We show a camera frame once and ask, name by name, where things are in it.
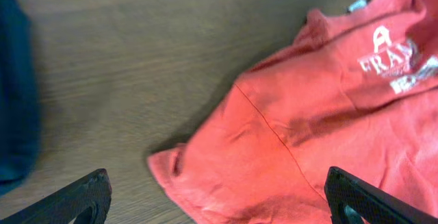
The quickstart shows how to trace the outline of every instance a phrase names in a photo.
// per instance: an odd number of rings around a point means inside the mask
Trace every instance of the clothing tag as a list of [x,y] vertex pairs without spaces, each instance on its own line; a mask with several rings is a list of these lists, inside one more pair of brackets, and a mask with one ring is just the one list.
[[367,6],[367,0],[357,0],[348,7],[349,12],[354,12],[355,10],[364,8]]

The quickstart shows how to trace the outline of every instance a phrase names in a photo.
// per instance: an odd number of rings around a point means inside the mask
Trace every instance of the red shirt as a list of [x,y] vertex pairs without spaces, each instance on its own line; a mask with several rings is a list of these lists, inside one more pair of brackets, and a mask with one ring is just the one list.
[[330,223],[330,166],[438,216],[437,35],[436,0],[310,11],[293,45],[149,166],[198,223]]

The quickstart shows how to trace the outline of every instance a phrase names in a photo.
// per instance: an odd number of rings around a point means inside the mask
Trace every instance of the blue object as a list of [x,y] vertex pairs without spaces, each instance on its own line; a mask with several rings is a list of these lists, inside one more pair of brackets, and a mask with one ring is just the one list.
[[33,169],[39,136],[29,21],[16,0],[0,0],[0,196]]
[[355,10],[364,8],[367,6],[367,0],[357,0],[348,7],[349,12],[354,12]]

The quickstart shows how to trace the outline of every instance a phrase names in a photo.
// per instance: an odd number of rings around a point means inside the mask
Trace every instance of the wooden floor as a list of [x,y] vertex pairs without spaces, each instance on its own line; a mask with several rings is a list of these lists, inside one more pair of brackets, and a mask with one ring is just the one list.
[[106,168],[108,223],[192,223],[145,157],[185,142],[309,8],[341,14],[355,0],[19,1],[34,26],[43,147],[31,177],[0,198],[0,219]]

